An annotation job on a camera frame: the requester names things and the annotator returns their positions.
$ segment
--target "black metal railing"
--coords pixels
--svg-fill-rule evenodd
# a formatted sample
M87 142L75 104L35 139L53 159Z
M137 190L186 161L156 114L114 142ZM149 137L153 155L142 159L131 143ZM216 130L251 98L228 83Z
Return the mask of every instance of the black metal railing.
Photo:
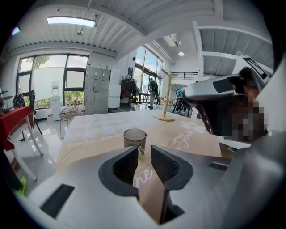
M198 72L172 72L172 80L198 80Z

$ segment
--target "green shoe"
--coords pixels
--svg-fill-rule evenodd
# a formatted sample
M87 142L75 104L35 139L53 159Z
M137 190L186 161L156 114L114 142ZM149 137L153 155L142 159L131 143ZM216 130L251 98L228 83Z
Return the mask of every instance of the green shoe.
M22 185L22 188L19 189L19 190L14 190L15 193L19 193L21 195L25 195L25 191L26 191L26 188L27 188L27 180L25 177L21 177L20 178L20 183Z

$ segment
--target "glass mug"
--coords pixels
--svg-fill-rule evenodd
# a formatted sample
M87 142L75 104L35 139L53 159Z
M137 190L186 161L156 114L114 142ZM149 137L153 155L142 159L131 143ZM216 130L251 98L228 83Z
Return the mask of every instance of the glass mug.
M129 129L123 134L124 147L137 145L138 146L138 159L144 158L144 150L147 134L140 129Z

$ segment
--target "table with printed tablecloth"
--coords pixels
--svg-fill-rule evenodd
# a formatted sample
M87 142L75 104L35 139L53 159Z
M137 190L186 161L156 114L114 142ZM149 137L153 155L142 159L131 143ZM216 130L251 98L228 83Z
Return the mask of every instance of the table with printed tablecloth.
M175 121L153 117L161 113L161 110L145 110L75 117L63 140L57 170L82 158L123 148L123 133L128 129L144 130L147 134L145 158L138 161L133 185L139 188L140 204L159 222L164 186L151 165L151 145L221 157L217 137L207 133L202 120L169 112L167 115Z

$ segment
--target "ceiling light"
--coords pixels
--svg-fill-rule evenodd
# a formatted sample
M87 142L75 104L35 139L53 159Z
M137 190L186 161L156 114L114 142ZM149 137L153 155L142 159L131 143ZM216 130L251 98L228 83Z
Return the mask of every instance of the ceiling light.
M12 36L19 33L20 32L20 29L18 27L15 27L12 31Z
M80 17L48 17L49 24L74 24L94 27L95 21Z

